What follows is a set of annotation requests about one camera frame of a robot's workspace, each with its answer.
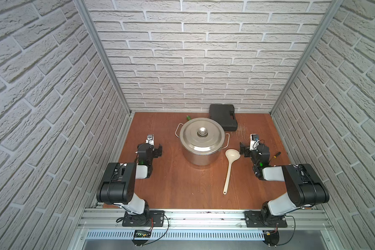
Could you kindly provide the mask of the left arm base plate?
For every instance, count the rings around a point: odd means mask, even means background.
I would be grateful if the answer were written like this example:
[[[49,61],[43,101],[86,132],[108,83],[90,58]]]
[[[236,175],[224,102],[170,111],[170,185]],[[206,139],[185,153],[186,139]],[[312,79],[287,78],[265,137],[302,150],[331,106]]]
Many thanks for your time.
[[[122,220],[123,227],[162,227],[164,222],[167,221],[165,218],[165,212],[163,210],[149,210],[141,215],[132,215],[125,212]]]

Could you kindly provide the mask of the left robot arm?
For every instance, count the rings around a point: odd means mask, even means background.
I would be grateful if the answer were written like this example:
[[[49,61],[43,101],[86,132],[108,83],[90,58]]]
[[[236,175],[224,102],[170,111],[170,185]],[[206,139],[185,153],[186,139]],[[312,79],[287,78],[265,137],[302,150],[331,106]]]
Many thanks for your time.
[[[148,179],[153,172],[153,159],[162,156],[162,145],[156,148],[149,143],[140,144],[137,157],[130,163],[109,163],[105,169],[96,199],[100,203],[119,206],[130,216],[149,215],[146,200],[135,194],[136,179]]]

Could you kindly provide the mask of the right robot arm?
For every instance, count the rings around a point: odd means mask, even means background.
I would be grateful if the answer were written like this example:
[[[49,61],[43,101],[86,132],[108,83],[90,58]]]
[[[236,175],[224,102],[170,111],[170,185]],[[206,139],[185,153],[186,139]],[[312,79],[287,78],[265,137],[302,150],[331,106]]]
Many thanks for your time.
[[[240,154],[249,157],[255,176],[262,181],[283,182],[286,193],[264,202],[260,211],[264,219],[280,218],[303,207],[328,203],[330,194],[310,164],[270,165],[269,147],[255,143],[255,147],[240,143]]]

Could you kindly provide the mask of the stainless steel pot lid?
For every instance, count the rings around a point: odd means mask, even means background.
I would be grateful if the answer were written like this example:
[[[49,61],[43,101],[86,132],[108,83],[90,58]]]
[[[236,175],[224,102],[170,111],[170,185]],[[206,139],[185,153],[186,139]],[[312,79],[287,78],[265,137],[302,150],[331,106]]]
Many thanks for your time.
[[[194,118],[186,122],[177,135],[182,146],[196,155],[209,155],[219,151],[226,138],[221,125],[209,118]]]

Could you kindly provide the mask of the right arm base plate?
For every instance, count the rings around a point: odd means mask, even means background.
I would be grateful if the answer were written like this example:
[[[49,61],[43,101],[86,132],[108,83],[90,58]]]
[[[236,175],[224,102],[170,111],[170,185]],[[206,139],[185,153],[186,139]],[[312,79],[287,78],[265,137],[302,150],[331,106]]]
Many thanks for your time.
[[[248,228],[287,228],[284,216],[274,216],[269,212],[248,210],[244,212]]]

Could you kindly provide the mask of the cream plastic ladle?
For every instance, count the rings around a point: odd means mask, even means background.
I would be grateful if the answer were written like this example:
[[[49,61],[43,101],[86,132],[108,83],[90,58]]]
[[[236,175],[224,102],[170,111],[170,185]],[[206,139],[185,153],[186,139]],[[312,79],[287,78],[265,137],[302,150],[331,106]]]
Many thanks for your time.
[[[240,153],[237,150],[229,149],[225,153],[226,158],[228,160],[228,171],[226,176],[226,181],[223,189],[223,194],[226,195],[229,188],[229,182],[231,177],[231,170],[232,170],[232,164],[240,158]]]

